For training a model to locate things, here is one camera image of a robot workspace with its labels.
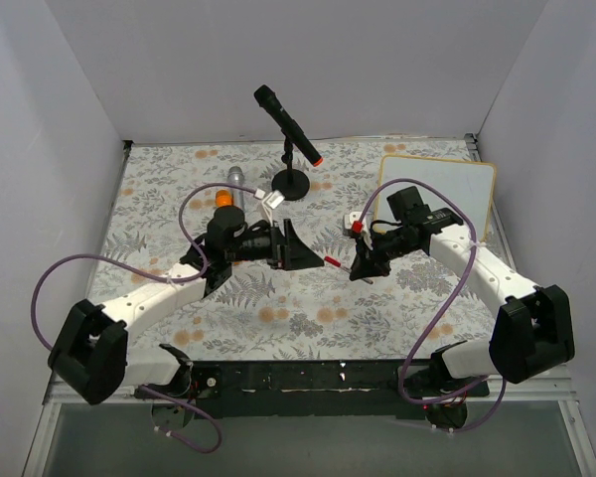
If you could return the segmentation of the red capped whiteboard marker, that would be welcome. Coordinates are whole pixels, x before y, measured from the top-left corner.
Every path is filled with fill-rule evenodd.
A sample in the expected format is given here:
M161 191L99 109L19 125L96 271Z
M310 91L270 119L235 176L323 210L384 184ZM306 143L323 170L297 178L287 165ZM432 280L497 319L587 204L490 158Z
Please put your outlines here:
M340 263L338 260L332 258L331 256L325 255L324 260L325 260L325 262L333 265L334 267L337 267L338 269L342 270L343 272L347 273L348 275L351 275L352 270L349 267L343 265L342 263ZM373 284L373 281L370 278L365 277L365 278L361 278L361 280L364 283Z

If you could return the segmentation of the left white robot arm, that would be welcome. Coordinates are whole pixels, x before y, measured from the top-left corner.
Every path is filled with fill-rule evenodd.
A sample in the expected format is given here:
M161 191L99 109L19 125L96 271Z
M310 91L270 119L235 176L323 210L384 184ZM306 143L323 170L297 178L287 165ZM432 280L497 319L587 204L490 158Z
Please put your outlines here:
M51 350L49 367L90 404L107 400L121 387L136 388L143 396L155 391L185 397L192 385L192 360L171 345L138 349L134 341L222 287L234 263L256 260L287 271L324 264L289 220L249 225L241 216L213 217L206 233L157 280L101 304L87 299L75 304Z

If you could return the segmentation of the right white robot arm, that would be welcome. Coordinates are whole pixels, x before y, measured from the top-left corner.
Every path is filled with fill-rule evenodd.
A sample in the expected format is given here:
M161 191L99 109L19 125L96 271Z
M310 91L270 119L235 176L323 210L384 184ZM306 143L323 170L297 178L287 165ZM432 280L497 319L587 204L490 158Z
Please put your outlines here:
M499 375L520 384L574 358L569 298L559 286L542 287L511 269L474 241L456 212L431 210L415 187L387 202L394 221L385 233L372 231L359 212L344 218L345 232L356 241L350 279L387 276L392 260L423 251L455 273L495 320L490 339L436 350L425 369L403 375L406 383L424 381L448 396L471 378Z

